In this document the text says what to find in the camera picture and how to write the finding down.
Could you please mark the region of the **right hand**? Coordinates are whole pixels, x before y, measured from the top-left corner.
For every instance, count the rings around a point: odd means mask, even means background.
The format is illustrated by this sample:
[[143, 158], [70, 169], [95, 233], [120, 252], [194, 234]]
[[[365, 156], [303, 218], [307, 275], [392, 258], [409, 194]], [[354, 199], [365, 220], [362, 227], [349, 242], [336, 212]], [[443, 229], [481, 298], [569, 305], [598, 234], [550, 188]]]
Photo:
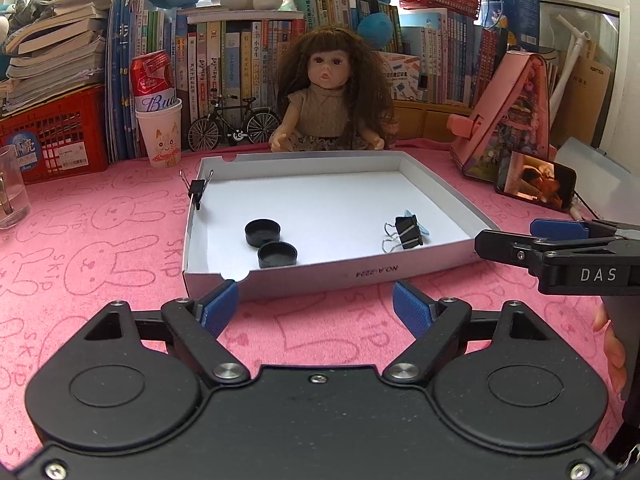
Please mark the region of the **right hand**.
[[592, 324], [595, 333], [604, 332], [603, 352], [608, 361], [608, 377], [613, 390], [621, 394], [627, 383], [626, 350], [622, 342], [616, 337], [610, 317], [605, 311], [604, 304], [598, 307]]

